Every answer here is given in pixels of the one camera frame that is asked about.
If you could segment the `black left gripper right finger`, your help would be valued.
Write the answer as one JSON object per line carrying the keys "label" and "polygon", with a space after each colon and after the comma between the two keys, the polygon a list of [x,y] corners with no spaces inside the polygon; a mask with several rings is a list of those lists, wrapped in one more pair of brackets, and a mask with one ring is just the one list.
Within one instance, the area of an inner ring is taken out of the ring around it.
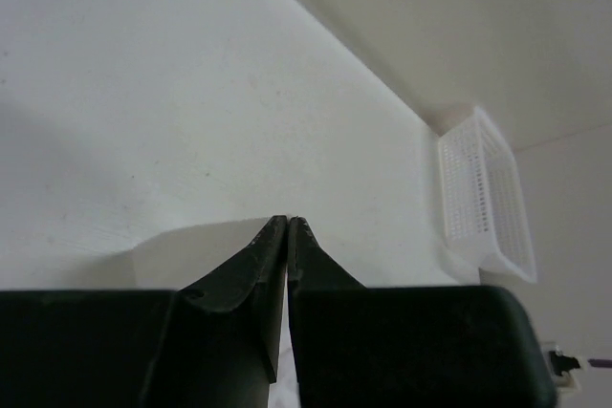
{"label": "black left gripper right finger", "polygon": [[288,232],[288,308],[304,407],[554,407],[528,314],[488,286],[368,288]]}

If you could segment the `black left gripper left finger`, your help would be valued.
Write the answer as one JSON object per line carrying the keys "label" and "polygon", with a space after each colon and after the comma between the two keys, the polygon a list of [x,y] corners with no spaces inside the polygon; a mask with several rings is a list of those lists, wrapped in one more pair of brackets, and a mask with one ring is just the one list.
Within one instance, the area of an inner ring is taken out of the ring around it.
{"label": "black left gripper left finger", "polygon": [[5,407],[263,407],[276,380],[288,220],[180,290],[5,290]]}

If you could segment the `white tank top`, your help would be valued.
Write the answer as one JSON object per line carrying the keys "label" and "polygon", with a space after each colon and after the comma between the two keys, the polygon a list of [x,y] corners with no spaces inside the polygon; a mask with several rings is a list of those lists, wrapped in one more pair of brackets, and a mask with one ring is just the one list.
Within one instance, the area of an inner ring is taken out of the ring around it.
{"label": "white tank top", "polygon": [[279,354],[277,381],[269,392],[269,408],[299,408],[295,359],[291,347]]}

